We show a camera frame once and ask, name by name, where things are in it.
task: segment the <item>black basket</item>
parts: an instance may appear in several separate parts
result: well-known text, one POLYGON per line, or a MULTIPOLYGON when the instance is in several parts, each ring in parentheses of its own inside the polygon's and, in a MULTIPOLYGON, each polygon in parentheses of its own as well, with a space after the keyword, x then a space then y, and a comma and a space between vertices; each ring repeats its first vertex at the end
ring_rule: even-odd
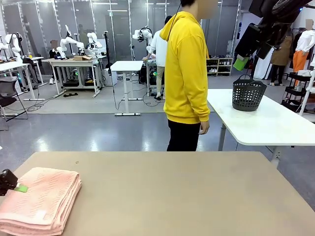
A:
POLYGON ((258 109, 267 86, 261 81, 253 80, 250 75, 247 75, 249 79, 242 80, 243 76, 240 76, 233 83, 233 108, 239 111, 253 112, 258 109))

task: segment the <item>towel label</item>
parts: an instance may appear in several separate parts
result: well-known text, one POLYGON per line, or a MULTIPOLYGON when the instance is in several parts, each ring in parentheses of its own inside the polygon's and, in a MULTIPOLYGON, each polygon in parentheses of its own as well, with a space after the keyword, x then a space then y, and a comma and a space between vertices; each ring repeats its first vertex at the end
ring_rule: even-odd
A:
POLYGON ((38 218, 38 219, 43 220, 45 215, 46 215, 46 211, 45 210, 39 210, 39 211, 37 211, 35 217, 38 218))

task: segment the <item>brown coat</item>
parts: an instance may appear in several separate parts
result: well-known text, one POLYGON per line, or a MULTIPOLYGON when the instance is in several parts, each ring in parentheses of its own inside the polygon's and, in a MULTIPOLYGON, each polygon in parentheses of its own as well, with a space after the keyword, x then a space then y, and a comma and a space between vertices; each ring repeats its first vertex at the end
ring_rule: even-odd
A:
POLYGON ((275 50, 272 54, 270 63, 273 65, 287 65, 289 62, 290 48, 293 37, 287 36, 280 45, 280 50, 275 50))

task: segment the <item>person's hand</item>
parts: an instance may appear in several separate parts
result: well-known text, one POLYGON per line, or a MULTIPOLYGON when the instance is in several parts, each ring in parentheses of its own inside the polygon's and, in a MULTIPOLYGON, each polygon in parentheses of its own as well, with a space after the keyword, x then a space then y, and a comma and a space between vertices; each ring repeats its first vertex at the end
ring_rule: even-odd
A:
POLYGON ((201 122, 200 133, 201 135, 208 133, 209 121, 201 122))

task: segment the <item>pink towel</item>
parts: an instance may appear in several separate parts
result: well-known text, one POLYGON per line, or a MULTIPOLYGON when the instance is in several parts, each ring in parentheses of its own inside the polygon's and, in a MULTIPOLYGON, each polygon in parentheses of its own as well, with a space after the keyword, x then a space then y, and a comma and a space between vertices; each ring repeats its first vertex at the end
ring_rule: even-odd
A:
POLYGON ((33 168, 19 183, 29 189, 27 193, 9 190, 0 206, 0 231, 17 236, 62 234, 81 187, 79 174, 33 168))

